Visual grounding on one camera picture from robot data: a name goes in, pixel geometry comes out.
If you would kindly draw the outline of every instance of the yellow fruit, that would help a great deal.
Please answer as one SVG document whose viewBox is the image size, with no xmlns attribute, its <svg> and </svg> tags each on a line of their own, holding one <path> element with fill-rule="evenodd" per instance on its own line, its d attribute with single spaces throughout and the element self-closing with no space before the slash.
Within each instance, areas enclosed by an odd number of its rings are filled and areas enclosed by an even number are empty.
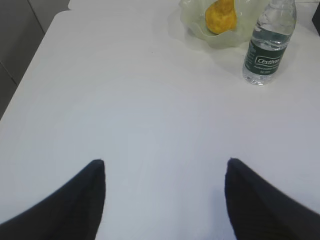
<svg viewBox="0 0 320 240">
<path fill-rule="evenodd" d="M 235 0 L 218 0 L 205 11 L 208 29 L 215 34 L 234 30 L 237 26 Z"/>
</svg>

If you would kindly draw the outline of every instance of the water bottle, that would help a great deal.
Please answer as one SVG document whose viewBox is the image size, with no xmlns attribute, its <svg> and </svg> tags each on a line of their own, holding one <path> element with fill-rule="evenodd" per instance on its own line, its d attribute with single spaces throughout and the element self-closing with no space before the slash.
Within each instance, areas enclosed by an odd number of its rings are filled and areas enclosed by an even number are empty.
<svg viewBox="0 0 320 240">
<path fill-rule="evenodd" d="M 242 69 L 244 79 L 255 85 L 265 85 L 272 80 L 296 21 L 295 0 L 271 0 L 254 27 Z"/>
</svg>

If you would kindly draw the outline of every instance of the green label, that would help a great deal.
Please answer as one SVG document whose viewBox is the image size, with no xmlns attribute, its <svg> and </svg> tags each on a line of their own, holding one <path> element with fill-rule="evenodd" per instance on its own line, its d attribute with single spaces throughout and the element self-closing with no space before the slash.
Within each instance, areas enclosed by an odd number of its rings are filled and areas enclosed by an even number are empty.
<svg viewBox="0 0 320 240">
<path fill-rule="evenodd" d="M 250 41 L 249 50 L 244 60 L 245 67 L 258 75 L 274 74 L 278 70 L 285 50 L 285 48 L 279 51 L 265 50 Z"/>
</svg>

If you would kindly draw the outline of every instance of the plastic water bottle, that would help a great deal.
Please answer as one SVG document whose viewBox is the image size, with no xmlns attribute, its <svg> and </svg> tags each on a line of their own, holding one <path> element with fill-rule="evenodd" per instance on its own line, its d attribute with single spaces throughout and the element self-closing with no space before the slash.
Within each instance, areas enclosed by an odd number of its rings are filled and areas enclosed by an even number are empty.
<svg viewBox="0 0 320 240">
<path fill-rule="evenodd" d="M 252 84 L 269 83 L 295 30 L 295 0 L 271 0 L 258 18 L 246 54 L 242 75 Z"/>
</svg>

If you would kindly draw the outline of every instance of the table surface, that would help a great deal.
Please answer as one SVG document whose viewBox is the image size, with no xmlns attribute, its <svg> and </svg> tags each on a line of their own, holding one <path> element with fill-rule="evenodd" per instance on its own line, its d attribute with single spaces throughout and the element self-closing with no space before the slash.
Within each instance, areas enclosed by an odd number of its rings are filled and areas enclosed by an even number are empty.
<svg viewBox="0 0 320 240">
<path fill-rule="evenodd" d="M 318 3 L 320 0 L 295 0 L 296 3 Z M 117 4 L 129 4 L 129 5 L 138 5 L 139 3 L 146 2 L 144 0 L 118 0 Z M 77 11 L 97 11 L 104 12 L 111 5 L 109 0 L 70 0 L 68 8 L 70 10 L 77 10 Z"/>
<path fill-rule="evenodd" d="M 264 87 L 242 78 L 248 43 L 209 48 L 177 1 L 58 14 L 0 121 L 0 222 L 93 159 L 106 163 L 97 240 L 234 240 L 230 157 L 320 213 L 316 6 L 297 5 Z"/>
</svg>

